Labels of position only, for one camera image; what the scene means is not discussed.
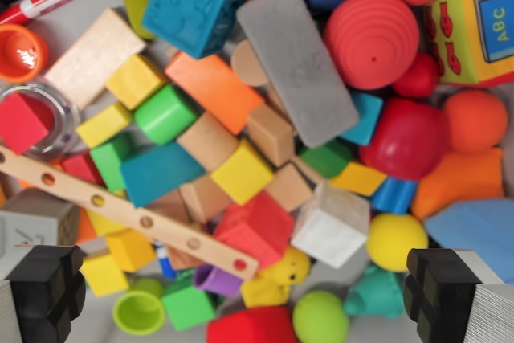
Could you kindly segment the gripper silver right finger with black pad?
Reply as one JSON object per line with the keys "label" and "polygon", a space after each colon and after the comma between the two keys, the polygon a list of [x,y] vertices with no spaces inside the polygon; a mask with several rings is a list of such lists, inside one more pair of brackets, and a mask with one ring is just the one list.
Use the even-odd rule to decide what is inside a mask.
{"label": "gripper silver right finger with black pad", "polygon": [[423,342],[512,342],[513,286],[474,252],[412,249],[403,301]]}

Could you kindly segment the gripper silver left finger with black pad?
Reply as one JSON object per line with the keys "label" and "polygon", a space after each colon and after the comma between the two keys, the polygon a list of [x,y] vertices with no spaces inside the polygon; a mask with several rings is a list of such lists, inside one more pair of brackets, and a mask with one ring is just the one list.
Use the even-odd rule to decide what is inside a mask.
{"label": "gripper silver left finger with black pad", "polygon": [[65,342],[82,312],[84,253],[20,244],[1,258],[1,341]]}

